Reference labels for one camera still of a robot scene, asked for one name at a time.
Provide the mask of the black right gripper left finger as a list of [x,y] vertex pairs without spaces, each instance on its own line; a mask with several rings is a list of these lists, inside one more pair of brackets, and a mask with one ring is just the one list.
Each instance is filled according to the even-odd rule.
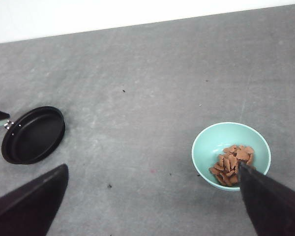
[[69,180],[62,164],[0,197],[0,236],[45,236]]

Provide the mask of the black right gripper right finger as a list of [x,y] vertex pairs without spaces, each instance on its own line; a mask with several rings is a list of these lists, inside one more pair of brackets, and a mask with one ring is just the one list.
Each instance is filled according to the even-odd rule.
[[295,236],[295,191],[246,164],[239,185],[248,216],[259,236]]

